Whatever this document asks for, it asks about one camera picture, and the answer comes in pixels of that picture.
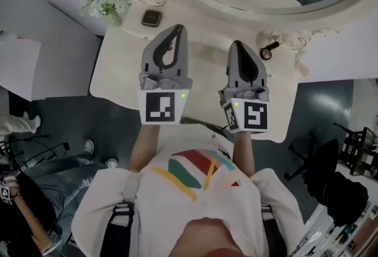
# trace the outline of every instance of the colorful stripe print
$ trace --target colorful stripe print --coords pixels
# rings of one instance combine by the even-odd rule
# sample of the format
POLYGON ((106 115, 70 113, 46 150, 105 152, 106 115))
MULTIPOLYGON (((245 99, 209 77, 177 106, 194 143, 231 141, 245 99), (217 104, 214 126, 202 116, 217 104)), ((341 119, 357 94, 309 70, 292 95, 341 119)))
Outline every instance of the colorful stripe print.
MULTIPOLYGON (((151 170, 173 183, 181 192, 196 201, 197 195, 192 190, 203 189, 206 191, 210 185, 212 176, 223 165, 229 171, 235 170, 234 164, 226 157, 219 155, 216 151, 194 149, 172 154, 172 156, 181 156, 189 160, 205 176, 205 183, 201 183, 180 163, 180 158, 170 158, 168 161, 168 171, 161 168, 152 168, 151 170)), ((240 181, 234 181, 230 186, 240 186, 240 181)))

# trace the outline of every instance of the white t-shirt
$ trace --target white t-shirt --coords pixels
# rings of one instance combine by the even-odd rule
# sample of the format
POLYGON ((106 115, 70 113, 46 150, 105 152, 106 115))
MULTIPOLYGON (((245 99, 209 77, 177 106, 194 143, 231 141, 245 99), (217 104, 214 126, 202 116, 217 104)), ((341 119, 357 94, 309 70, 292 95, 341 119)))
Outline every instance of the white t-shirt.
MULTIPOLYGON (((162 128, 158 154, 141 171, 136 194, 141 256, 167 257, 187 223, 208 217, 223 221, 244 255, 268 257, 261 203, 272 206, 288 252, 293 250, 304 228, 295 198, 270 169, 251 179, 244 175, 224 155, 232 156, 232 149, 227 139, 201 125, 162 128)), ((114 184, 125 180, 114 173, 114 184)), ((105 199, 99 187, 109 183, 110 175, 107 180, 104 176, 98 172, 73 222, 76 243, 87 256, 97 256, 88 230, 96 230, 94 221, 99 220, 93 217, 93 210, 101 206, 96 206, 94 200, 105 199)), ((118 200, 122 200, 122 190, 114 190, 118 191, 118 200)))

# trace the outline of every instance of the white vanity table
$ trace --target white vanity table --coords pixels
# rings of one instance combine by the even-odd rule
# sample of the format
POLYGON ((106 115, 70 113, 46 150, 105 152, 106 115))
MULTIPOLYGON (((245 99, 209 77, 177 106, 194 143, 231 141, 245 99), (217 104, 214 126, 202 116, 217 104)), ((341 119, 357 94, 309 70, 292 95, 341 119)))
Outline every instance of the white vanity table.
POLYGON ((162 30, 183 24, 189 39, 188 76, 194 81, 183 115, 226 126, 218 90, 227 83, 227 52, 231 43, 240 40, 259 53, 261 47, 278 40, 281 46, 272 51, 271 60, 264 62, 270 74, 267 85, 270 90, 271 131, 252 135, 252 138, 282 142, 301 80, 294 50, 305 47, 313 33, 323 31, 318 28, 320 23, 329 29, 330 25, 338 25, 337 22, 348 12, 357 10, 361 14, 362 8, 368 11, 374 7, 371 0, 336 1, 327 0, 326 3, 333 5, 324 9, 326 4, 323 4, 316 10, 317 6, 321 6, 318 3, 299 6, 296 0, 133 0, 122 26, 107 30, 90 92, 126 108, 137 109, 136 91, 140 88, 138 74, 144 48, 162 30), (162 11, 159 27, 141 25, 146 9, 162 11), (261 23, 264 18, 266 25, 271 26, 274 21, 280 29, 285 21, 290 20, 289 17, 293 22, 286 23, 287 28, 304 27, 301 29, 306 31, 263 32, 265 27, 261 23))

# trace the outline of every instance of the jeans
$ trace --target jeans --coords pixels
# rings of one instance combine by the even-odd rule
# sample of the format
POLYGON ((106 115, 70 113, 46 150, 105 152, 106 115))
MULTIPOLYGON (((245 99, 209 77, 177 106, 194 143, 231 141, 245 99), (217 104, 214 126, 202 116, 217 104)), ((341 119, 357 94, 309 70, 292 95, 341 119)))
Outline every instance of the jeans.
POLYGON ((26 169, 24 173, 51 201, 58 217, 77 193, 90 185, 96 172, 105 168, 107 168, 105 164, 94 162, 91 153, 84 152, 73 157, 42 162, 26 169))

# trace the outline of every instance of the white shoe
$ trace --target white shoe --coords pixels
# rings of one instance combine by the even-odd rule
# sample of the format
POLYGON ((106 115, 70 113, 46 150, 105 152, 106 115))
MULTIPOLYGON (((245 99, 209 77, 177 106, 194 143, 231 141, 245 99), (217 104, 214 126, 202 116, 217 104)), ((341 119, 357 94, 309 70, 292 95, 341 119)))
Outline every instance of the white shoe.
POLYGON ((93 155, 93 151, 94 150, 95 150, 95 143, 93 141, 91 141, 90 139, 88 139, 85 142, 84 151, 88 152, 88 153, 91 153, 93 155))
POLYGON ((37 115, 34 119, 34 128, 37 130, 41 126, 41 117, 37 115))
POLYGON ((107 160, 105 164, 107 165, 109 169, 114 169, 118 166, 118 160, 116 160, 115 158, 111 158, 107 160))

